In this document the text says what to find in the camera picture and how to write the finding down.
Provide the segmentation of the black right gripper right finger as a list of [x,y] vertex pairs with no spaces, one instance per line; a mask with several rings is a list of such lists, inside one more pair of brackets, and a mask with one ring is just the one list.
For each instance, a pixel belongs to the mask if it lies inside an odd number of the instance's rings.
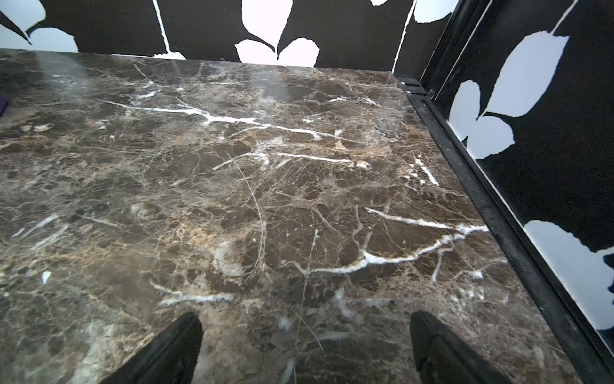
[[410,332],[414,363],[423,383],[512,382],[429,312],[411,314]]

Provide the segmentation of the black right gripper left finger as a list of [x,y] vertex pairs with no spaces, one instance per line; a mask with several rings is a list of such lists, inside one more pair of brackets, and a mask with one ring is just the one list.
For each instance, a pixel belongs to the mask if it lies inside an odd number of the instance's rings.
[[102,382],[190,384],[203,334],[198,315],[186,312]]

